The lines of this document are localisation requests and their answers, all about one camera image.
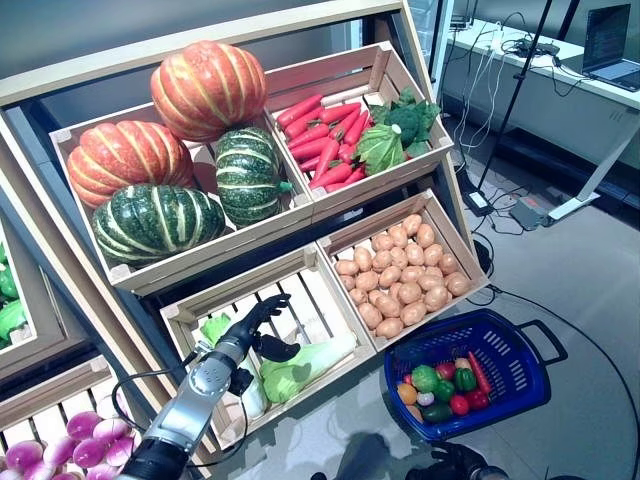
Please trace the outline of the dark robot left hand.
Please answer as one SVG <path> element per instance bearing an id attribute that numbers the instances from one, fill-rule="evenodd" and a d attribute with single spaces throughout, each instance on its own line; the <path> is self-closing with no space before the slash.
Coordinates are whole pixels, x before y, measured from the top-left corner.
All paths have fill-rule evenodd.
<path id="1" fill-rule="evenodd" d="M 289 306 L 291 295 L 278 294 L 259 301 L 249 313 L 236 322 L 225 334 L 230 342 L 237 346 L 240 358 L 244 359 L 249 350 L 253 349 L 267 360 L 284 363 L 292 360 L 301 349 L 298 343 L 288 344 L 273 335 L 261 334 L 259 327 L 273 316 L 279 316 L 282 310 Z"/>

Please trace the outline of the dark robot right hand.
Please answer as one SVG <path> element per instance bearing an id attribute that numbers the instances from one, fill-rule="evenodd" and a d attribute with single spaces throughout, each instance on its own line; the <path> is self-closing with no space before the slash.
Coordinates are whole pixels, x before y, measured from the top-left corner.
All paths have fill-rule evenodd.
<path id="1" fill-rule="evenodd" d="M 508 479 L 504 470 L 490 465 L 483 455 L 467 446 L 444 441 L 431 446 L 436 463 L 428 468 L 430 479 Z"/>

